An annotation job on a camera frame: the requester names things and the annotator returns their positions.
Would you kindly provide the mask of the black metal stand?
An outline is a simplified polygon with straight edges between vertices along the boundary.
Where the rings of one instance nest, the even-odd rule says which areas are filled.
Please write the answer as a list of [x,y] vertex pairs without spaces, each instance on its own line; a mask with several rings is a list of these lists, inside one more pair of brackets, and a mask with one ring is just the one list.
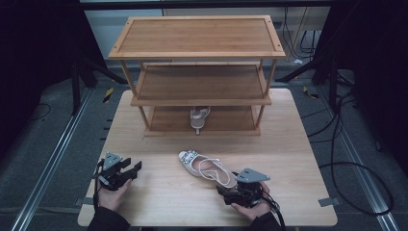
[[119,84],[127,83],[127,81],[124,78],[114,74],[107,67],[97,64],[83,55],[79,55],[74,59],[74,62],[71,66],[73,116],[79,112],[81,106],[80,81],[83,81],[87,88],[93,88],[96,86],[97,80],[96,77],[93,75],[94,70],[114,80]]
[[338,63],[335,58],[314,58],[312,61],[286,75],[285,77],[276,79],[276,82],[287,83],[296,76],[313,69],[315,74],[312,78],[314,85],[322,85],[325,80],[329,81],[328,85],[328,103],[329,107],[334,111],[340,110],[341,101],[337,99],[337,85],[338,85]]

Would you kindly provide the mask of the person's right hand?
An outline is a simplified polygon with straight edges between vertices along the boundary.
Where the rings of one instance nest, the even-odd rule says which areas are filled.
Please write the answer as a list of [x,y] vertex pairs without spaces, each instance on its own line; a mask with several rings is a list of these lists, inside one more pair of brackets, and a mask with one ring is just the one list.
[[269,204],[264,200],[261,200],[252,208],[245,208],[236,203],[232,203],[231,207],[234,208],[238,213],[247,217],[250,221],[254,221],[256,218],[260,218],[264,215],[273,216]]

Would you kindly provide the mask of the person's left hand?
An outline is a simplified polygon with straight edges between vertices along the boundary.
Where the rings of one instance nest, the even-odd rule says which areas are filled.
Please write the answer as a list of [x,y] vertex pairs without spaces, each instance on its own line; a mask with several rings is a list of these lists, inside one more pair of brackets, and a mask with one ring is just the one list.
[[129,179],[117,191],[109,191],[103,187],[100,187],[97,191],[98,205],[100,207],[104,207],[111,211],[117,212],[122,203],[123,197],[131,184],[132,180]]

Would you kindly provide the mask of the white rhinestone high-heel shoe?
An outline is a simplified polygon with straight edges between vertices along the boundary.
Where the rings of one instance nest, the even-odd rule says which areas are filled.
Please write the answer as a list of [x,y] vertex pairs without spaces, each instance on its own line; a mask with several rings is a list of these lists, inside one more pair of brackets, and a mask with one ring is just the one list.
[[190,112],[191,127],[198,136],[205,125],[205,119],[211,112],[211,107],[192,107]]
[[202,155],[196,150],[184,150],[179,153],[179,161],[195,177],[216,181],[227,189],[237,185],[236,176],[223,166],[220,159]]

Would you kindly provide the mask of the wooden three-tier shoe rack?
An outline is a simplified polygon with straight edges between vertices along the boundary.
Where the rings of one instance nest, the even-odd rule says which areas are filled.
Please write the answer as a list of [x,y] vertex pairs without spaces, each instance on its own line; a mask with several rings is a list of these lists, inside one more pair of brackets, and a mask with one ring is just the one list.
[[192,107],[211,107],[198,136],[257,136],[270,105],[264,61],[286,54],[267,15],[131,17],[110,58],[137,61],[131,104],[147,136],[196,136]]

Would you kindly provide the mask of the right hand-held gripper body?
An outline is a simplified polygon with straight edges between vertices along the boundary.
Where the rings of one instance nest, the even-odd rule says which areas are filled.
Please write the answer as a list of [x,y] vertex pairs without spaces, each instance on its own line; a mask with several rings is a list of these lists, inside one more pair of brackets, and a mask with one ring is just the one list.
[[225,204],[236,203],[246,208],[252,208],[263,196],[261,182],[268,181],[270,177],[249,167],[240,173],[235,173],[235,175],[237,185],[224,192]]

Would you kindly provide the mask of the metal floor rail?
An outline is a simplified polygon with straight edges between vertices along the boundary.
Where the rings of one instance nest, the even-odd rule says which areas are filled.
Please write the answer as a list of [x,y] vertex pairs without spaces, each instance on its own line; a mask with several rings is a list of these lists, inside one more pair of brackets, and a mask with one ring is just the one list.
[[36,182],[33,190],[31,191],[28,199],[19,209],[18,214],[13,222],[13,226],[10,231],[26,231],[34,214],[40,204],[50,182],[53,178],[55,171],[57,170],[62,157],[71,141],[71,138],[81,120],[87,105],[89,104],[89,98],[91,97],[94,89],[85,89],[84,95],[80,99],[80,106],[78,111],[72,115],[64,127],[64,131],[60,136],[56,147],[54,148],[49,160],[47,161],[41,175]]
[[[334,96],[334,101],[327,99],[327,94],[324,91],[318,90],[318,93],[321,95],[322,102],[328,110],[331,119],[335,123],[334,131],[330,139],[330,161],[328,164],[324,164],[321,167],[330,168],[330,177],[339,197],[343,202],[347,203],[359,213],[376,218],[382,231],[401,231],[394,215],[392,214],[393,208],[395,207],[395,198],[391,190],[373,169],[364,164],[357,149],[352,143],[349,134],[343,127],[341,109],[343,101],[350,96],[350,93],[346,93],[340,98]],[[342,143],[345,156],[347,157],[346,161],[335,160],[335,140],[339,140]],[[335,167],[338,166],[348,166],[353,168],[360,183],[360,187],[370,205],[368,209],[364,209],[357,202],[353,202],[339,189],[339,184],[335,176]]]

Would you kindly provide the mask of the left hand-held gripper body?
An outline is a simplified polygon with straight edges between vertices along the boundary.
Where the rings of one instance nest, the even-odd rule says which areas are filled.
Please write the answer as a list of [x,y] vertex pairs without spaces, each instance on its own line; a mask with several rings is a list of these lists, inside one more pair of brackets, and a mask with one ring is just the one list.
[[117,191],[127,181],[123,177],[120,163],[125,160],[121,156],[108,151],[96,167],[93,178],[109,191]]

